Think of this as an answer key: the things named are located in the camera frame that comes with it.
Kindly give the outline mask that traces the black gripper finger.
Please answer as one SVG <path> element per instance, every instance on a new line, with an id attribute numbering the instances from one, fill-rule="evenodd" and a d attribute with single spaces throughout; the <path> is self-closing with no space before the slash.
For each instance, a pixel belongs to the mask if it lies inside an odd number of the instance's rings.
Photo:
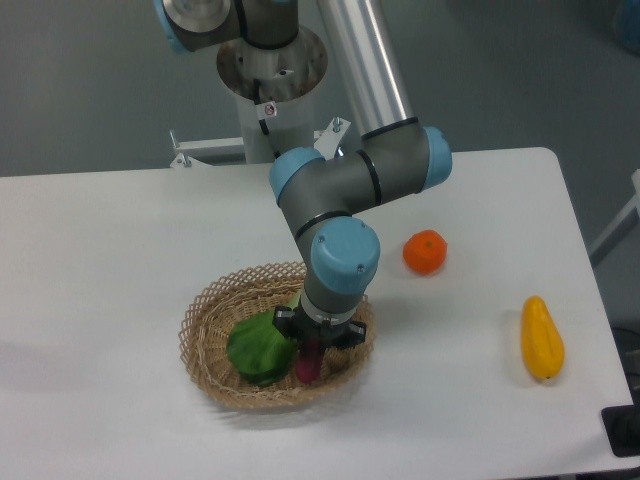
<path id="1" fill-rule="evenodd" d="M 301 327 L 302 310 L 300 308 L 276 308 L 272 324 L 289 342 L 296 345 L 297 355 L 303 346 L 304 332 Z"/>
<path id="2" fill-rule="evenodd" d="M 315 360 L 317 367 L 321 367 L 327 350 L 339 352 L 341 366 L 347 366 L 351 362 L 351 350 L 366 340 L 367 327 L 364 323 L 349 320 L 339 325 L 332 325 L 325 321 L 319 330 L 318 354 Z"/>

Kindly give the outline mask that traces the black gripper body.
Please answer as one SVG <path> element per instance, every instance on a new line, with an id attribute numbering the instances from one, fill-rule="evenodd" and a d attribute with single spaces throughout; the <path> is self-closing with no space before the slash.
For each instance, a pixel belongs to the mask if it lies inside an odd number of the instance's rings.
<path id="1" fill-rule="evenodd" d="M 295 309 L 294 333 L 301 341 L 316 339 L 322 345 L 337 345 L 341 338 L 348 334 L 349 325 L 349 321 L 338 325 L 333 325 L 330 320 L 318 321 L 313 319 L 302 306 Z"/>

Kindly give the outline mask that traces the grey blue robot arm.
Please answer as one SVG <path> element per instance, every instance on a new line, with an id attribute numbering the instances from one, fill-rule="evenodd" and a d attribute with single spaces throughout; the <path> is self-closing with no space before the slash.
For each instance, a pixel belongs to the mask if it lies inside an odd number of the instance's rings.
<path id="1" fill-rule="evenodd" d="M 246 99 L 270 163 L 269 181 L 306 266 L 300 300 L 273 323 L 307 366 L 330 348 L 365 341 L 355 312 L 380 257 L 360 212 L 444 182 L 452 153 L 442 133 L 414 116 L 377 1 L 322 1 L 319 10 L 361 136 L 358 150 L 323 154 L 282 137 L 286 103 L 306 98 L 327 65 L 294 1 L 159 1 L 168 41 L 195 52 L 217 46 L 218 72 Z"/>

